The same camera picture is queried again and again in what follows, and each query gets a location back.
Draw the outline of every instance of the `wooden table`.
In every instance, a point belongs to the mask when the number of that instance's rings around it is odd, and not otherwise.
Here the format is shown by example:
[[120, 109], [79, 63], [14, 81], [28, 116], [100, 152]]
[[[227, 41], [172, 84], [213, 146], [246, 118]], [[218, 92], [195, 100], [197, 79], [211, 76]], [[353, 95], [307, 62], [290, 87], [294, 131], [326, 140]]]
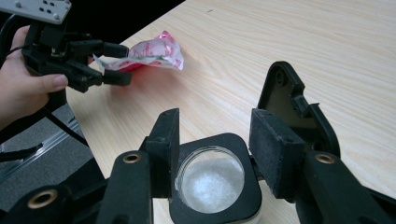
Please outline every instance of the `wooden table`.
[[[182, 71], [146, 66], [128, 87], [67, 91], [105, 177], [171, 108], [180, 108], [181, 144], [219, 133], [248, 143], [268, 68], [286, 61], [308, 103], [320, 103], [347, 167], [364, 186], [396, 198], [394, 2], [187, 0], [122, 44], [163, 30], [181, 46]], [[261, 187], [260, 223], [296, 223], [294, 204], [275, 200], [263, 181]], [[166, 200], [155, 199], [154, 207], [155, 223], [172, 223]]]

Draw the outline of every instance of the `human hand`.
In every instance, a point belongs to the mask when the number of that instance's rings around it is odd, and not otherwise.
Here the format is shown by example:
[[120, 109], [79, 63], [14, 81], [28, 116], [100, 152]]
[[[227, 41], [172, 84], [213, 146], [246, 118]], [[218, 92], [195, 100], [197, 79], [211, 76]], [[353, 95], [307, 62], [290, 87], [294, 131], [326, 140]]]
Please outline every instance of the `human hand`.
[[[15, 33], [11, 49], [24, 44], [28, 30], [24, 26]], [[61, 74], [34, 76], [26, 69], [20, 49], [9, 54], [0, 70], [0, 130], [34, 114], [48, 102], [49, 92], [61, 91], [67, 83]]]

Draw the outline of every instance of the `wood grain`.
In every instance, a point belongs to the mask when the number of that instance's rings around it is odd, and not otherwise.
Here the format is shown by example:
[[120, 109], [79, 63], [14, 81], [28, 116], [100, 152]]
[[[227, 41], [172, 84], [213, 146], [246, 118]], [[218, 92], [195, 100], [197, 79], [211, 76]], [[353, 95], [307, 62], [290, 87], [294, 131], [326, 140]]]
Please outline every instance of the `wood grain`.
[[[181, 46], [182, 71], [141, 67], [128, 87], [68, 90], [68, 102], [108, 177], [115, 158], [137, 150], [158, 115], [175, 107], [181, 143], [219, 133], [248, 143], [268, 68], [286, 61], [308, 103], [320, 103], [347, 167], [396, 198], [395, 15], [394, 1], [187, 0], [122, 42], [166, 30]], [[296, 223], [294, 205], [261, 187], [260, 223]], [[154, 206], [155, 223], [172, 223], [166, 200]]]

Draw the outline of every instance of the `gray carpet floor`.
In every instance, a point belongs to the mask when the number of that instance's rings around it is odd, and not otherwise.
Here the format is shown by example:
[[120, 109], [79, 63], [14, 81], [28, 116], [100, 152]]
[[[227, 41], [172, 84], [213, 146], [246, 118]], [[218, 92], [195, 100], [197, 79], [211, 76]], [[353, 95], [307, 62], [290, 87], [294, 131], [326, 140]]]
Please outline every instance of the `gray carpet floor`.
[[[60, 107], [53, 115], [83, 136], [69, 105]], [[0, 151], [16, 151], [40, 143], [44, 146], [30, 158], [0, 162], [0, 209], [8, 212], [26, 193], [39, 187], [59, 184], [92, 158], [88, 147], [48, 119], [40, 120], [1, 144]]]

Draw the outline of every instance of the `pink snack bag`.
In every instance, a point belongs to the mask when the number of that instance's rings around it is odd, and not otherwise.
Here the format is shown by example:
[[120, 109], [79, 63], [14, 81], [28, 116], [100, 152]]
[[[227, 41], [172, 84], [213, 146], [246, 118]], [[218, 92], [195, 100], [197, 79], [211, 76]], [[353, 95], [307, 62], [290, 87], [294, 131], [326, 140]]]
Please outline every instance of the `pink snack bag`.
[[97, 58], [95, 60], [105, 69], [122, 72], [131, 71], [143, 64], [182, 70], [184, 63], [180, 45], [167, 31], [131, 47], [126, 58], [110, 63], [102, 62]]

